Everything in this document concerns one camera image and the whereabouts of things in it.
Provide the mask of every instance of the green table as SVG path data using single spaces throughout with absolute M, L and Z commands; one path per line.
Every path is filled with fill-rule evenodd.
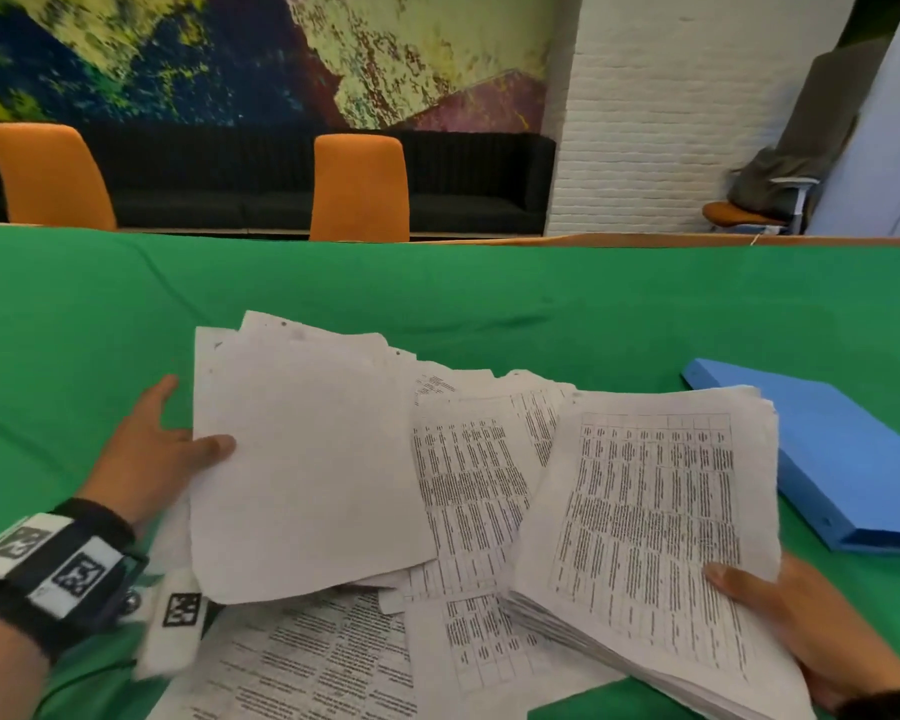
M 379 331 L 456 369 L 529 369 L 582 389 L 683 388 L 694 357 L 829 381 L 900 432 L 900 248 L 517 248 L 233 241 L 0 227 L 0 530 L 82 482 L 140 391 L 181 376 L 191 422 L 195 326 L 247 309 Z M 832 554 L 787 505 L 783 542 L 900 651 L 900 557 Z M 59 683 L 132 653 L 100 637 Z M 61 693 L 46 717 L 141 720 L 164 682 L 127 672 Z M 632 680 L 535 712 L 682 717 Z

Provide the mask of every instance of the black cable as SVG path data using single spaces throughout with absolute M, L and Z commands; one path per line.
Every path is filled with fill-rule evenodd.
M 36 710 L 33 711 L 33 720 L 37 720 L 37 718 L 40 717 L 40 712 L 47 707 L 47 703 L 53 700 L 62 690 L 72 688 L 74 685 L 78 685 L 84 680 L 89 680 L 91 677 L 96 677 L 97 675 L 103 675 L 107 672 L 115 672 L 118 669 L 131 669 L 135 666 L 137 666 L 136 659 L 124 659 L 123 661 L 114 662 L 113 664 L 108 664 L 105 667 L 97 667 L 95 670 L 84 672 L 82 675 L 67 679 L 65 682 L 57 687 L 54 687 L 46 695 L 43 696 L 43 699 L 40 701 L 40 703 L 36 705 Z

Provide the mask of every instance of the blue folder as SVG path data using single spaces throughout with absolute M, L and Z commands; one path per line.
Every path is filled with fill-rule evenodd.
M 840 390 L 696 359 L 693 389 L 759 388 L 780 416 L 777 487 L 833 550 L 900 553 L 900 435 Z

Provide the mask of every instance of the wall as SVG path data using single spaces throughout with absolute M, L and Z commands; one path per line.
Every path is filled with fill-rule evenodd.
M 556 0 L 0 0 L 0 119 L 538 131 Z
M 852 3 L 582 0 L 547 234 L 706 230 Z
M 900 236 L 900 26 L 807 233 Z

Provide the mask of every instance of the forearm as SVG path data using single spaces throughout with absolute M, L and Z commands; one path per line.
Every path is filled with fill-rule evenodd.
M 0 620 L 0 720 L 28 720 L 49 672 L 36 642 Z

